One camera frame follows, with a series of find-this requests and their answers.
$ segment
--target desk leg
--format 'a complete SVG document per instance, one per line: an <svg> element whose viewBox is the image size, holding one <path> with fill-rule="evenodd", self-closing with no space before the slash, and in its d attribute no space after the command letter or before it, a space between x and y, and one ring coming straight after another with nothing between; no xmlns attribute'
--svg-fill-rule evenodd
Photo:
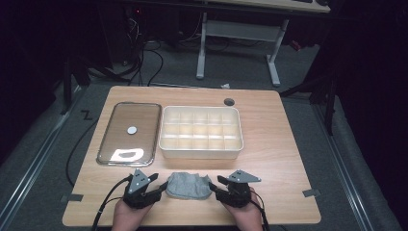
<svg viewBox="0 0 408 231"><path fill-rule="evenodd" d="M198 54L198 64L197 64L197 79L204 79L204 68L205 68L205 38L207 34L207 13L203 13L203 22L201 28L201 46L200 53Z"/></svg>
<svg viewBox="0 0 408 231"><path fill-rule="evenodd" d="M279 47L282 43L283 36L285 36L286 29L288 28L288 24L289 19L285 19L276 37L275 47L273 48L272 54L267 55L270 78L272 79L272 84L275 87L280 86L278 72L276 71L275 59L278 54Z"/></svg>
<svg viewBox="0 0 408 231"><path fill-rule="evenodd" d="M298 91L306 90L308 88L314 88L309 98L310 103L320 104L326 101L326 111L324 114L324 125L326 127L327 133L330 136L333 136L332 120L333 120L333 113L334 113L334 101L336 97L337 78L338 78L338 74L335 72L332 72L320 78L300 84L289 90L282 91L279 93L279 95L281 97L288 97L291 94L294 94Z"/></svg>

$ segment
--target hand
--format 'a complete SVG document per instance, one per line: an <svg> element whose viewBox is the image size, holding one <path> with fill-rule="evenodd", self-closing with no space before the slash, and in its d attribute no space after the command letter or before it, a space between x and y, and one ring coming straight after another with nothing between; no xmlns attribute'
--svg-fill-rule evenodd
<svg viewBox="0 0 408 231"><path fill-rule="evenodd" d="M258 198L254 193L254 189L250 188L251 200L259 205ZM248 203L242 208L234 208L227 204L222 203L224 207L231 213L237 223L238 228L241 231L262 231L262 217L259 209L252 203Z"/></svg>
<svg viewBox="0 0 408 231"><path fill-rule="evenodd" d="M132 209L122 199L117 201L114 213L113 231L135 231L139 228L144 216L150 211L153 205L142 209Z"/></svg>

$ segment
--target hand-mounted device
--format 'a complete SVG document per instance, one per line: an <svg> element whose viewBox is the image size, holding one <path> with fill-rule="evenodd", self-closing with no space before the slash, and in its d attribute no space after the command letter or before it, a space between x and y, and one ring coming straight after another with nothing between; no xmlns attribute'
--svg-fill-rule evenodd
<svg viewBox="0 0 408 231"><path fill-rule="evenodd" d="M260 182L261 178L253 176L242 170L236 170L227 178L218 176L219 183L225 185L228 191L219 189L216 185L209 182L210 190L216 193L216 199L221 203L235 208L242 208L247 205L251 199L249 182Z"/></svg>
<svg viewBox="0 0 408 231"><path fill-rule="evenodd" d="M157 179L159 173L147 177L139 169L136 169L132 181L125 188L123 201L131 208L142 209L154 204L162 198L162 192L167 188L167 181L159 189L152 192L146 192L149 184Z"/></svg>
<svg viewBox="0 0 408 231"><path fill-rule="evenodd" d="M147 177L137 168L134 175L130 174L128 177L122 179L116 185L114 185L114 187L105 197L105 200L102 202L102 205L99 208L98 213L96 214L95 220L93 221L91 230L97 229L98 221L102 215L103 210L105 209L106 204L112 201L112 199L108 200L109 197L114 192L114 190L124 182L129 182L129 184L125 188L125 194L123 195L123 201L129 207L134 209L142 209L159 201L162 198L162 192L167 188L167 181L162 184L159 189L152 192L146 192L148 185L151 182L155 181L158 176L159 173L154 173L153 175Z"/></svg>

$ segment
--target wooden table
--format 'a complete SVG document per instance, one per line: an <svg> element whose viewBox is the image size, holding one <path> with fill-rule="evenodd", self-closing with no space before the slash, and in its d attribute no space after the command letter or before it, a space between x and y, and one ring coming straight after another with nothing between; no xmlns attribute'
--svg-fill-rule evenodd
<svg viewBox="0 0 408 231"><path fill-rule="evenodd" d="M242 169L262 179L250 183L263 198L270 224L318 223L319 208L315 199L303 191L311 186L300 158L293 133L279 94L271 90L210 90L146 87L113 87L108 95L96 126L89 150L81 167L73 193L82 194L82 201L67 204L63 222L67 226L91 226L105 196L121 179L134 173L131 167L106 167L96 163L96 155L116 103L133 101L158 103L166 106L219 106L224 99L235 100L242 125L243 150L236 160L177 160L165 159L159 147L150 167L141 170L146 175L158 172L159 178L149 185L157 189L172 172L186 171L209 175L217 186L217 176L228 176ZM112 197L122 196L122 184ZM115 202L105 208L100 226L112 225ZM179 200L163 192L142 225L233 225L234 221L216 200L215 194L206 200Z"/></svg>

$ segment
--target gray cloth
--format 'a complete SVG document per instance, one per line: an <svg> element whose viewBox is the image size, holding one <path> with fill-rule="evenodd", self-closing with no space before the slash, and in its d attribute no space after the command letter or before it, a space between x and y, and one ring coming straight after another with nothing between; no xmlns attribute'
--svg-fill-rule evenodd
<svg viewBox="0 0 408 231"><path fill-rule="evenodd" d="M188 172L173 172L168 177L166 193L170 196L182 199L207 199L211 190L208 183L211 182L208 175L200 177L198 174Z"/></svg>

